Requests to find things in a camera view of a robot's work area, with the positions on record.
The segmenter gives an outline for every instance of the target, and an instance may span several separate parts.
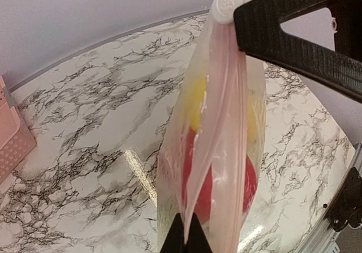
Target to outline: black clamp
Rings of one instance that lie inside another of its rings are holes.
[[[192,216],[186,244],[183,233],[184,226],[181,215],[178,213],[174,218],[160,253],[213,253],[196,214]]]
[[[343,230],[348,224],[358,228],[362,222],[362,178],[353,167],[329,207],[326,218],[336,232]]]
[[[325,7],[335,17],[335,52],[289,35],[280,26]],[[251,0],[234,12],[238,46],[252,57],[362,102],[361,13],[362,0]]]

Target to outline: white plastic cap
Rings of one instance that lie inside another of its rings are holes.
[[[234,21],[236,8],[250,0],[214,0],[211,11],[214,20],[219,24],[230,24]]]

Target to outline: clear plastic bag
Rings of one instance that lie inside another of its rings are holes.
[[[214,253],[236,252],[256,192],[265,133],[262,62],[238,50],[210,12],[186,72],[157,169],[158,248],[195,213]]]

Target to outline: marble pattern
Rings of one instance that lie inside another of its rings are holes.
[[[38,145],[0,185],[0,252],[157,252],[157,154],[205,18],[102,45],[12,94]],[[297,76],[266,72],[264,162],[239,252],[293,252],[354,153]]]

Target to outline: pink plastic container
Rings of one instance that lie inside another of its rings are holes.
[[[0,76],[0,183],[35,145]]]

